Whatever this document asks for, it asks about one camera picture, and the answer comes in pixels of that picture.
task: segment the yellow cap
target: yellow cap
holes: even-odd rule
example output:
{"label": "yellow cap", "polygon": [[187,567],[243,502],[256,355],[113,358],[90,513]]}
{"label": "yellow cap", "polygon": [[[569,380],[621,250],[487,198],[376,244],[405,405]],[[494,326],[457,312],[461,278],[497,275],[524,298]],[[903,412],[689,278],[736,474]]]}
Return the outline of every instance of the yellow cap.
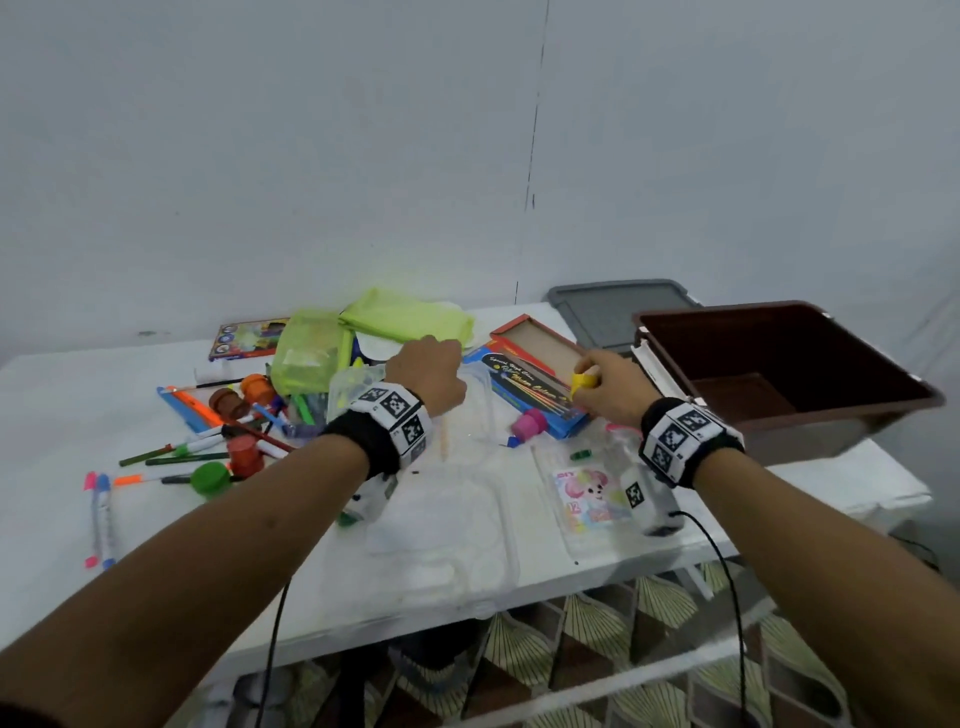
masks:
{"label": "yellow cap", "polygon": [[593,389],[597,384],[600,383],[600,380],[596,375],[573,375],[573,379],[570,384],[570,396],[573,397],[574,393],[581,387],[587,387],[588,389]]}

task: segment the person's left forearm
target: person's left forearm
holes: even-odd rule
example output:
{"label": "person's left forearm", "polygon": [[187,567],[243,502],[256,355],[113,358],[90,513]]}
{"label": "person's left forearm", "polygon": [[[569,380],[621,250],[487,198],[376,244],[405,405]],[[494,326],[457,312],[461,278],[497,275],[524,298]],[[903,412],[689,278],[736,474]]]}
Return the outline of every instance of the person's left forearm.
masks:
{"label": "person's left forearm", "polygon": [[367,475],[329,435],[171,524],[0,654],[0,701],[67,728],[161,726]]}

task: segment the person's arm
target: person's arm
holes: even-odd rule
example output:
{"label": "person's arm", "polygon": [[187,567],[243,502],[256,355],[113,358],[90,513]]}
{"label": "person's arm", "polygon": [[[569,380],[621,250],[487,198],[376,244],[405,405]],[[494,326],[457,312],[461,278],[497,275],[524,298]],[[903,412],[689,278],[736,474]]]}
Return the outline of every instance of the person's arm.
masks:
{"label": "person's arm", "polygon": [[[616,354],[591,352],[577,371],[593,365],[600,385],[574,401],[637,426],[660,393]],[[875,720],[956,724],[960,595],[946,581],[734,449],[709,455],[694,485],[783,613]]]}
{"label": "person's arm", "polygon": [[[457,342],[407,344],[387,380],[460,404]],[[162,726],[330,527],[367,454],[325,435],[171,524],[0,653],[0,702],[64,728]]]}

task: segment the white table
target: white table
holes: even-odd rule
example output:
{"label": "white table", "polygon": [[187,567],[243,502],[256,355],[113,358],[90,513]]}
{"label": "white table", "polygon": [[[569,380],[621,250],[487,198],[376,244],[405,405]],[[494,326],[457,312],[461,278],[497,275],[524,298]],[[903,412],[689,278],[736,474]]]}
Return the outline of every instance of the white table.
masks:
{"label": "white table", "polygon": [[[560,315],[546,303],[474,311],[476,340],[529,313],[572,338]],[[84,569],[90,549],[89,494],[82,491],[87,471],[118,473],[117,461],[155,449],[185,435],[177,415],[156,395],[158,385],[193,381],[209,341],[126,349],[20,356],[0,370],[0,646],[6,646],[68,596],[94,578]],[[262,371],[263,360],[231,362],[246,372]],[[495,399],[498,426],[516,418]],[[566,595],[642,574],[682,569],[714,558],[696,528],[649,539],[641,547],[574,561],[567,555],[530,450],[497,449],[492,466],[503,480],[513,514],[519,562],[515,589],[496,600],[507,609]],[[141,472],[136,466],[127,471]],[[926,487],[873,442],[840,457],[774,468],[798,487],[860,519],[870,517],[887,530],[930,502]],[[725,555],[735,549],[690,491],[678,501],[700,519]],[[145,483],[114,495],[116,537],[121,554],[201,503],[188,488]],[[284,665],[364,643],[413,632],[457,618],[448,610],[425,609],[376,623],[332,623],[324,618],[324,541],[295,576],[283,611],[276,664]],[[237,639],[207,681],[254,672],[266,662],[276,600]]]}

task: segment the gray tray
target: gray tray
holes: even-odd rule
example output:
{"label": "gray tray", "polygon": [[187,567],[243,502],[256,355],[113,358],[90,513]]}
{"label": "gray tray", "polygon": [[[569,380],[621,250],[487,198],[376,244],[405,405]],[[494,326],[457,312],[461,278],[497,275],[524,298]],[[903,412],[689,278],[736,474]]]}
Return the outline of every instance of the gray tray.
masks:
{"label": "gray tray", "polygon": [[669,311],[699,308],[701,303],[670,279],[607,280],[551,288],[546,299],[560,311],[587,349],[609,349],[630,355],[639,311]]}

